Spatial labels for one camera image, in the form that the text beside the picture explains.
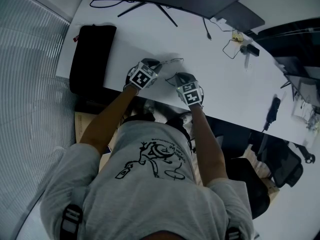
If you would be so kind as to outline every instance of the monitor stand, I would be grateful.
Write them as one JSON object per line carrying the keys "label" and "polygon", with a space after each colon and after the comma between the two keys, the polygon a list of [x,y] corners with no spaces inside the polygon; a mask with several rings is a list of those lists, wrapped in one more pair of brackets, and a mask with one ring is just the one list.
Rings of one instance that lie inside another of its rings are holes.
{"label": "monitor stand", "polygon": [[[146,4],[147,4],[147,2],[139,2],[138,4],[136,4],[136,5],[132,6],[131,8],[129,8],[128,10],[125,10],[124,12],[120,13],[120,14],[118,15],[118,17],[120,17],[120,16],[122,16],[122,15],[124,15],[124,14],[127,14],[127,13],[133,11],[134,9],[137,9],[137,8],[139,8],[139,7],[141,7],[141,6],[146,5]],[[160,5],[155,4],[155,6],[157,6],[157,7],[161,10],[161,12],[163,12],[164,15],[167,16],[167,17],[169,18],[169,20],[170,20],[176,27],[178,27],[178,25],[175,23],[175,21],[169,16],[169,14],[168,14]]]}

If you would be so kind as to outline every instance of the desk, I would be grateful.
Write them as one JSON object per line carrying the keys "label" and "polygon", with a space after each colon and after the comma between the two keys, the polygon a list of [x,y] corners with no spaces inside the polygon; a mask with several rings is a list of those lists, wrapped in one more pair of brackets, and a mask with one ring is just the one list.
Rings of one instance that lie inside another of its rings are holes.
{"label": "desk", "polygon": [[306,125],[291,118],[294,108],[291,86],[280,89],[286,78],[275,65],[273,57],[257,43],[253,45],[260,49],[260,56],[251,55],[246,69],[243,54],[239,53],[235,59],[230,59],[222,52],[231,39],[231,32],[222,32],[216,25],[206,21],[212,37],[210,41],[199,16],[165,8],[177,23],[178,27],[175,27],[153,4],[144,5],[118,18],[119,13],[133,5],[123,2],[115,7],[97,9],[91,8],[90,2],[82,0],[73,18],[61,49],[57,76],[69,78],[77,47],[73,38],[83,25],[114,25],[117,31],[106,67],[104,87],[122,91],[128,70],[143,58],[160,61],[184,58],[182,67],[174,64],[163,67],[155,84],[142,90],[139,96],[188,109],[178,97],[176,89],[164,79],[173,76],[176,71],[188,72],[195,75],[204,90],[203,111],[207,116],[262,131],[274,95],[282,99],[286,92],[277,120],[266,133],[296,144],[312,145],[314,137],[308,137]]}

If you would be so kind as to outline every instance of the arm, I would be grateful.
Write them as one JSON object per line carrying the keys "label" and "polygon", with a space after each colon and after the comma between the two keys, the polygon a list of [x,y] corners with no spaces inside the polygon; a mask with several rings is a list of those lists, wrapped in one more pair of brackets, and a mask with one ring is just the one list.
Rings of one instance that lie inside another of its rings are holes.
{"label": "arm", "polygon": [[128,85],[85,129],[80,143],[95,147],[102,155],[111,141],[117,126],[138,89]]}
{"label": "arm", "polygon": [[196,155],[203,185],[214,179],[228,178],[224,154],[210,129],[199,104],[190,107],[193,119]]}
{"label": "arm", "polygon": [[69,147],[45,188],[40,216],[50,239],[60,239],[60,227],[65,208],[71,203],[75,189],[87,189],[99,171],[98,151],[88,144]]}

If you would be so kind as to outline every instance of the paper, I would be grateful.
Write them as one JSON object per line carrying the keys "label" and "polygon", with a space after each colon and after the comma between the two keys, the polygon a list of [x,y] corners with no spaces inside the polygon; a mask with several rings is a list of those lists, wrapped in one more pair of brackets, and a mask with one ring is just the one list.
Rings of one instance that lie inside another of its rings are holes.
{"label": "paper", "polygon": [[309,122],[313,111],[314,110],[312,108],[312,105],[306,103],[305,100],[301,96],[299,96],[298,100],[295,102],[292,117],[304,123],[307,123]]}

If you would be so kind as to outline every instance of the black pouch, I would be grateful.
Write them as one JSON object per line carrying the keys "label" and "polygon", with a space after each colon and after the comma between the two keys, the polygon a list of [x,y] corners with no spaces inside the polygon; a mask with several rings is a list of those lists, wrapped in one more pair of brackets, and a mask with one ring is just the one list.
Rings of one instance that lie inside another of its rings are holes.
{"label": "black pouch", "polygon": [[103,87],[110,49],[117,28],[86,25],[80,29],[70,71],[70,90],[87,100],[105,103],[119,92]]}

